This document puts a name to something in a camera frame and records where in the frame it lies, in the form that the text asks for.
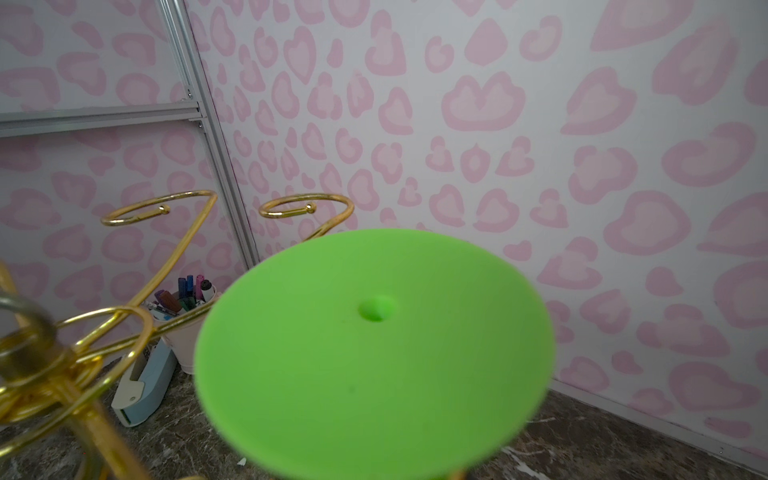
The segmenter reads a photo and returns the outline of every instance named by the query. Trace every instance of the gold metal stand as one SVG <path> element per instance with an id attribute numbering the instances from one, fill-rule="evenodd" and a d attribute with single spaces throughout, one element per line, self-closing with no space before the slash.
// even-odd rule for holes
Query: gold metal stand
<path id="1" fill-rule="evenodd" d="M 75 477 L 77 480 L 105 480 L 109 473 L 119 480 L 151 480 L 149 471 L 138 461 L 106 418 L 104 407 L 98 398 L 120 379 L 147 343 L 171 330 L 188 326 L 213 306 L 215 300 L 179 315 L 160 327 L 154 327 L 149 312 L 139 308 L 187 249 L 192 237 L 216 203 L 217 195 L 210 190 L 167 195 L 119 208 L 101 219 L 108 227 L 137 223 L 170 213 L 170 207 L 164 202 L 188 197 L 207 197 L 208 200 L 168 261 L 126 305 L 94 310 L 54 323 L 48 312 L 16 293 L 8 269 L 0 262 L 0 309 L 11 310 L 18 324 L 16 331 L 0 339 L 0 376 L 6 382 L 5 386 L 0 387 L 0 423 L 18 422 L 51 413 L 51 418 L 36 429 L 0 445 L 0 458 L 14 455 L 57 427 L 66 425 L 74 432 L 85 450 Z M 354 211 L 352 201 L 341 195 L 299 194 L 267 202 L 259 209 L 259 213 L 266 218 L 312 214 L 316 211 L 316 206 L 311 200 L 339 201 L 346 205 L 346 209 L 323 223 L 305 240 L 321 237 L 346 220 Z M 298 201 L 306 202 L 306 205 L 293 210 L 273 210 L 279 205 Z M 157 204 L 161 205 L 153 210 L 123 218 L 125 214 Z M 138 317 L 142 322 L 141 333 L 100 348 L 92 348 L 94 342 L 131 315 Z M 57 341 L 57 329 L 101 316 L 108 318 L 73 345 L 64 346 Z M 122 359 L 106 375 L 96 379 L 104 366 L 104 358 L 124 350 L 127 350 L 127 353 Z M 194 479 L 203 480 L 201 477 L 188 477 L 184 480 Z"/>

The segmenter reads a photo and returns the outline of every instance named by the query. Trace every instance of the pink leopard spot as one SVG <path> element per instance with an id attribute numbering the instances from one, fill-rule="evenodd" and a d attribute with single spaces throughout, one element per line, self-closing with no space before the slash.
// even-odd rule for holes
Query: pink leopard spot
<path id="1" fill-rule="evenodd" d="M 277 113 L 285 118 L 296 118 L 299 114 L 299 98 L 293 93 L 290 76 L 285 71 L 277 74 L 275 82 L 272 84 L 272 105 L 275 106 Z"/>
<path id="2" fill-rule="evenodd" d="M 235 93 L 232 97 L 232 103 L 235 106 L 235 112 L 237 112 L 237 119 L 245 121 L 246 118 L 250 117 L 250 102 L 243 91 L 240 90 L 240 87 L 235 85 L 234 90 Z"/>
<path id="3" fill-rule="evenodd" d="M 557 15 L 548 15 L 538 23 L 538 30 L 525 32 L 520 40 L 520 55 L 529 61 L 543 61 L 558 49 L 563 23 Z"/>
<path id="4" fill-rule="evenodd" d="M 395 211 L 391 208 L 382 209 L 379 213 L 379 221 L 385 228 L 400 228 Z"/>
<path id="5" fill-rule="evenodd" d="M 744 97 L 753 105 L 768 107 L 768 58 L 755 65 L 746 78 Z"/>
<path id="6" fill-rule="evenodd" d="M 253 33 L 253 46 L 256 49 L 256 57 L 264 68 L 269 68 L 275 64 L 279 53 L 277 50 L 277 42 L 274 37 L 266 36 L 263 27 L 257 28 Z"/>
<path id="7" fill-rule="evenodd" d="M 451 152 L 445 149 L 443 137 L 434 137 L 430 144 L 432 153 L 427 155 L 427 167 L 436 172 L 453 172 L 453 159 Z"/>
<path id="8" fill-rule="evenodd" d="M 694 0 L 610 0 L 592 36 L 592 51 L 632 47 L 671 33 L 685 22 Z"/>
<path id="9" fill-rule="evenodd" d="M 214 245 L 205 257 L 205 264 L 216 270 L 226 270 L 232 266 L 232 245 L 221 242 Z"/>
<path id="10" fill-rule="evenodd" d="M 166 157 L 179 165 L 192 165 L 197 159 L 194 154 L 195 138 L 183 128 L 171 129 L 163 135 L 160 150 Z"/>
<path id="11" fill-rule="evenodd" d="M 464 226 L 464 199 L 453 185 L 443 185 L 437 194 L 429 198 L 429 211 L 435 220 L 444 225 Z"/>
<path id="12" fill-rule="evenodd" d="M 512 228 L 519 216 L 520 209 L 507 199 L 507 192 L 495 188 L 480 199 L 472 226 L 481 232 L 502 233 Z"/>
<path id="13" fill-rule="evenodd" d="M 371 84 L 357 70 L 346 85 L 346 103 L 349 105 L 349 113 L 354 118 L 359 118 L 363 112 L 373 108 Z"/>
<path id="14" fill-rule="evenodd" d="M 571 317 L 571 309 L 562 302 L 551 300 L 547 302 L 547 311 L 554 328 L 554 339 L 557 343 L 570 343 L 574 341 L 574 331 L 563 325 Z"/>
<path id="15" fill-rule="evenodd" d="M 326 156 L 326 143 L 323 141 L 323 135 L 320 133 L 320 129 L 312 122 L 309 122 L 306 126 L 306 131 L 301 134 L 301 146 L 304 152 L 309 158 L 315 160 L 325 160 Z"/>
<path id="16" fill-rule="evenodd" d="M 259 101 L 259 110 L 256 112 L 256 126 L 265 135 L 277 135 L 275 117 L 270 106 L 264 100 Z"/>
<path id="17" fill-rule="evenodd" d="M 283 176 L 288 181 L 298 177 L 299 173 L 301 173 L 296 158 L 293 157 L 287 148 L 283 149 L 283 156 L 280 157 L 280 168 L 283 170 Z"/>
<path id="18" fill-rule="evenodd" d="M 144 258 L 141 241 L 144 233 L 136 227 L 112 230 L 101 244 L 101 254 L 119 263 L 136 263 Z"/>
<path id="19" fill-rule="evenodd" d="M 664 321 L 642 322 L 637 339 L 654 348 L 695 356 L 726 356 L 730 353 L 725 336 L 704 322 L 704 314 L 695 306 L 674 304 L 664 310 Z"/>
<path id="20" fill-rule="evenodd" d="M 75 22 L 72 24 L 72 31 L 75 35 L 85 40 L 91 48 L 96 48 L 98 50 L 99 48 L 104 47 L 104 40 L 101 39 L 101 34 L 96 27 L 90 23 Z"/>
<path id="21" fill-rule="evenodd" d="M 676 296 L 683 287 L 675 280 L 674 272 L 665 266 L 656 266 L 645 277 L 645 289 L 655 296 Z"/>
<path id="22" fill-rule="evenodd" d="M 669 376 L 672 394 L 689 412 L 745 409 L 760 401 L 754 385 L 734 382 L 728 372 L 705 362 L 682 363 Z"/>
<path id="23" fill-rule="evenodd" d="M 63 228 L 43 240 L 43 253 L 48 258 L 65 258 L 76 263 L 84 262 L 91 255 L 91 238 L 80 223 Z"/>
<path id="24" fill-rule="evenodd" d="M 768 326 L 768 262 L 743 263 L 728 270 L 715 280 L 713 294 L 731 326 Z"/>
<path id="25" fill-rule="evenodd" d="M 453 47 L 443 45 L 442 38 L 430 38 L 424 50 L 424 62 L 427 65 L 427 70 L 432 73 L 448 70 L 448 67 L 453 63 L 453 55 Z"/>
<path id="26" fill-rule="evenodd" d="M 56 172 L 51 175 L 53 189 L 63 201 L 88 208 L 96 197 L 96 180 L 89 175 Z"/>
<path id="27" fill-rule="evenodd" d="M 697 249 L 745 257 L 768 255 L 768 193 L 747 195 L 725 207 Z"/>
<path id="28" fill-rule="evenodd" d="M 681 141 L 667 150 L 661 166 L 672 180 L 688 187 L 722 184 L 746 165 L 756 141 L 749 125 L 720 124 L 702 141 Z"/>
<path id="29" fill-rule="evenodd" d="M 752 435 L 752 425 L 740 420 L 724 420 L 716 417 L 707 417 L 704 419 L 704 426 L 709 430 L 734 439 L 745 439 Z"/>
<path id="30" fill-rule="evenodd" d="M 475 144 L 464 152 L 459 159 L 462 175 L 470 184 L 476 184 L 488 173 L 491 166 L 491 154 Z"/>
<path id="31" fill-rule="evenodd" d="M 442 116 L 459 131 L 497 131 L 512 126 L 525 105 L 525 92 L 506 72 L 493 74 L 482 88 L 465 75 L 442 98 Z"/>
<path id="32" fill-rule="evenodd" d="M 531 255 L 533 254 L 533 246 L 528 240 L 523 240 L 518 244 L 510 243 L 509 245 L 504 245 L 502 252 L 509 259 L 518 262 L 525 262 L 526 260 L 531 259 Z"/>
<path id="33" fill-rule="evenodd" d="M 235 52 L 235 34 L 230 30 L 227 24 L 227 14 L 221 7 L 214 8 L 214 13 L 210 16 L 210 41 L 214 47 L 225 57 L 229 57 Z"/>
<path id="34" fill-rule="evenodd" d="M 16 289 L 23 296 L 39 298 L 48 287 L 51 271 L 44 263 L 9 263 L 8 270 L 16 283 Z"/>
<path id="35" fill-rule="evenodd" d="M 340 128 L 336 132 L 336 153 L 345 164 L 354 164 L 362 156 L 362 144 L 346 128 Z"/>
<path id="36" fill-rule="evenodd" d="M 406 185 L 400 189 L 397 204 L 404 207 L 417 207 L 422 204 L 422 196 L 417 192 L 419 182 L 414 177 L 406 178 Z"/>
<path id="37" fill-rule="evenodd" d="M 74 306 L 80 310 L 99 307 L 104 289 L 104 272 L 101 265 L 93 265 L 65 277 L 54 288 L 54 295 L 61 300 L 74 298 Z"/>
<path id="38" fill-rule="evenodd" d="M 384 76 L 406 72 L 406 51 L 400 35 L 392 30 L 392 17 L 379 10 L 371 19 L 371 38 L 374 46 L 366 52 L 366 67 L 371 73 Z"/>
<path id="39" fill-rule="evenodd" d="M 32 188 L 11 192 L 11 203 L 0 208 L 0 223 L 16 230 L 37 230 L 61 222 L 48 195 Z"/>
<path id="40" fill-rule="evenodd" d="M 531 220 L 545 227 L 567 228 L 568 212 L 565 205 L 560 203 L 560 194 L 554 188 L 541 192 L 538 198 L 541 204 L 531 210 Z"/>
<path id="41" fill-rule="evenodd" d="M 275 151 L 275 145 L 271 141 L 260 141 L 257 147 L 257 155 L 259 160 L 266 165 L 267 170 L 272 173 L 277 171 L 277 152 Z"/>
<path id="42" fill-rule="evenodd" d="M 394 87 L 389 91 L 389 98 L 379 107 L 379 123 L 388 134 L 412 134 L 412 116 L 411 101 L 408 99 L 406 91 L 400 87 Z"/>
<path id="43" fill-rule="evenodd" d="M 188 192 L 194 190 L 195 179 L 187 172 L 175 171 L 168 175 L 165 184 L 168 187 L 168 191 L 171 193 Z"/>
<path id="44" fill-rule="evenodd" d="M 682 242 L 690 228 L 688 216 L 669 195 L 644 190 L 629 196 L 621 217 L 605 227 L 603 238 L 619 253 L 654 255 Z"/>
<path id="45" fill-rule="evenodd" d="M 680 40 L 654 70 L 654 93 L 676 95 L 685 105 L 712 100 L 725 84 L 739 51 L 724 15 Z"/>
<path id="46" fill-rule="evenodd" d="M 373 170 L 379 172 L 387 184 L 396 184 L 402 176 L 402 145 L 378 144 L 371 153 Z"/>
<path id="47" fill-rule="evenodd" d="M 337 194 L 342 191 L 341 175 L 333 164 L 326 164 L 325 170 L 320 173 L 320 186 L 327 194 Z"/>
<path id="48" fill-rule="evenodd" d="M 154 37 L 145 33 L 121 33 L 112 38 L 112 48 L 121 57 L 130 58 L 139 68 L 154 65 Z"/>
<path id="49" fill-rule="evenodd" d="M 471 63 L 485 67 L 501 58 L 509 43 L 502 28 L 492 18 L 483 20 L 464 48 L 464 56 Z"/>
<path id="50" fill-rule="evenodd" d="M 602 67 L 592 71 L 568 100 L 565 135 L 596 135 L 615 130 L 634 110 L 637 94 L 618 83 L 616 71 Z"/>
<path id="51" fill-rule="evenodd" d="M 154 144 L 148 141 L 126 148 L 123 152 L 123 164 L 128 170 L 137 171 L 146 178 L 152 178 L 157 174 L 160 161 L 154 153 Z"/>
<path id="52" fill-rule="evenodd" d="M 91 169 L 94 175 L 99 177 L 103 177 L 104 174 L 107 173 L 107 170 L 110 170 L 113 167 L 114 160 L 104 155 L 88 159 L 88 168 Z"/>
<path id="53" fill-rule="evenodd" d="M 328 52 L 326 61 L 331 68 L 338 68 L 344 60 L 344 44 L 338 38 L 331 42 L 331 51 Z"/>
<path id="54" fill-rule="evenodd" d="M 601 392 L 611 384 L 605 371 L 597 363 L 584 356 L 575 357 L 569 367 L 560 371 L 560 378 L 568 385 L 592 393 Z"/>
<path id="55" fill-rule="evenodd" d="M 665 399 L 664 392 L 659 389 L 637 390 L 627 406 L 654 417 L 661 417 L 674 411 L 674 404 Z"/>
<path id="56" fill-rule="evenodd" d="M 623 148 L 599 151 L 592 145 L 580 147 L 574 154 L 574 165 L 568 190 L 581 204 L 594 205 L 610 192 L 629 187 L 637 176 L 637 162 Z"/>
<path id="57" fill-rule="evenodd" d="M 35 23 L 35 11 L 26 5 L 0 5 L 0 39 L 22 55 L 35 57 L 43 51 L 43 30 Z"/>
<path id="58" fill-rule="evenodd" d="M 0 71 L 0 92 L 21 98 L 23 111 L 50 110 L 61 100 L 56 74 L 47 67 Z"/>
<path id="59" fill-rule="evenodd" d="M 620 290 L 608 290 L 581 304 L 578 312 L 603 333 L 620 333 L 630 321 L 632 309 Z"/>
<path id="60" fill-rule="evenodd" d="M 634 355 L 627 350 L 614 353 L 611 356 L 611 366 L 617 372 L 625 375 L 640 375 L 643 372 L 643 367 L 634 361 Z"/>
<path id="61" fill-rule="evenodd" d="M 323 72 L 317 78 L 317 86 L 310 92 L 306 109 L 318 118 L 339 120 L 343 111 L 341 97 L 333 93 L 333 79 Z"/>
<path id="62" fill-rule="evenodd" d="M 277 23 L 288 22 L 288 18 L 290 18 L 290 8 L 288 8 L 288 5 L 280 3 L 280 0 L 273 0 L 272 15 L 274 15 L 275 22 Z"/>
<path id="63" fill-rule="evenodd" d="M 534 161 L 526 157 L 531 153 L 531 140 L 528 137 L 517 137 L 512 146 L 506 151 L 496 167 L 496 174 L 503 177 L 520 177 L 533 171 Z"/>
<path id="64" fill-rule="evenodd" d="M 370 6 L 370 0 L 328 0 L 333 18 L 347 28 L 361 25 L 368 16 Z"/>
<path id="65" fill-rule="evenodd" d="M 136 292 L 144 286 L 146 277 L 141 272 L 123 272 L 115 275 L 109 282 L 109 293 L 121 301 L 132 299 Z"/>
<path id="66" fill-rule="evenodd" d="M 301 83 L 310 84 L 312 72 L 315 71 L 317 50 L 315 38 L 307 27 L 296 28 L 293 39 L 283 44 L 283 56 L 286 58 L 288 68 L 301 80 Z"/>
<path id="67" fill-rule="evenodd" d="M 42 166 L 42 160 L 35 147 L 39 137 L 7 137 L 0 140 L 0 168 L 17 172 L 32 172 Z"/>
<path id="68" fill-rule="evenodd" d="M 157 103 L 160 85 L 143 73 L 129 73 L 120 77 L 115 91 L 126 105 L 149 105 Z"/>
<path id="69" fill-rule="evenodd" d="M 360 210 L 372 212 L 378 208 L 379 194 L 373 187 L 373 175 L 370 171 L 361 168 L 355 172 L 349 179 L 346 189 Z"/>
<path id="70" fill-rule="evenodd" d="M 137 184 L 128 185 L 123 189 L 120 193 L 120 202 L 124 207 L 127 207 L 128 205 L 133 205 L 155 196 L 151 183 L 139 182 Z"/>
<path id="71" fill-rule="evenodd" d="M 120 136 L 115 128 L 73 131 L 72 137 L 83 145 L 105 153 L 116 152 L 121 147 Z"/>
<path id="72" fill-rule="evenodd" d="M 453 3 L 455 3 L 468 17 L 472 17 L 475 16 L 477 12 L 480 12 L 480 7 L 485 3 L 485 0 L 453 0 Z"/>
<path id="73" fill-rule="evenodd" d="M 598 258 L 598 245 L 586 237 L 576 237 L 562 253 L 553 256 L 536 280 L 544 285 L 570 290 L 589 290 L 600 285 L 603 276 L 588 265 Z"/>
<path id="74" fill-rule="evenodd" d="M 307 25 L 321 23 L 326 19 L 323 12 L 323 0 L 293 0 L 293 7 L 299 19 Z"/>

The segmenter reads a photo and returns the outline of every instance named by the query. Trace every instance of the dark marble floor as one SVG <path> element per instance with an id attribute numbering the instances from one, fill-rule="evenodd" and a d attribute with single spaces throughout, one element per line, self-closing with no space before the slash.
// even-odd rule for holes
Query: dark marble floor
<path id="1" fill-rule="evenodd" d="M 111 395 L 105 396 L 109 405 Z M 13 425 L 0 442 L 23 431 Z M 210 480 L 267 480 L 219 438 L 200 411 L 191 377 L 180 369 L 160 408 L 142 425 L 118 426 L 157 480 L 202 475 Z M 82 451 L 60 430 L 0 464 L 2 480 L 73 478 Z M 610 413 L 551 392 L 526 430 L 471 472 L 474 480 L 759 480 Z"/>

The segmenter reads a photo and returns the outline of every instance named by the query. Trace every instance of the pink leopard print wallpaper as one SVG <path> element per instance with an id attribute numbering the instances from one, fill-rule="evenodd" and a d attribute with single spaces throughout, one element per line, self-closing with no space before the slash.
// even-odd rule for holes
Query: pink leopard print wallpaper
<path id="1" fill-rule="evenodd" d="M 173 202 L 170 214 L 126 227 L 105 227 L 99 218 L 147 198 L 215 190 L 197 130 L 171 122 L 0 139 L 0 257 L 19 292 L 55 319 L 128 301 L 165 263 L 205 200 Z M 162 288 L 174 291 L 179 276 L 200 273 L 222 289 L 243 273 L 220 205 Z M 65 329 L 63 340 L 93 326 Z M 126 321 L 111 335 L 138 327 Z"/>
<path id="2" fill-rule="evenodd" d="M 524 272 L 556 378 L 768 458 L 768 4 L 189 0 L 264 256 L 337 210 Z"/>

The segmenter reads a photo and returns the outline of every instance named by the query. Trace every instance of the green disc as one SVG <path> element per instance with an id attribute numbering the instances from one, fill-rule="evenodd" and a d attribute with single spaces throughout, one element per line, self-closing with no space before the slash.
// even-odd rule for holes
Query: green disc
<path id="1" fill-rule="evenodd" d="M 285 478 L 426 480 L 512 438 L 553 365 L 545 306 L 504 260 L 359 230 L 239 278 L 200 331 L 195 385 L 219 433 Z"/>

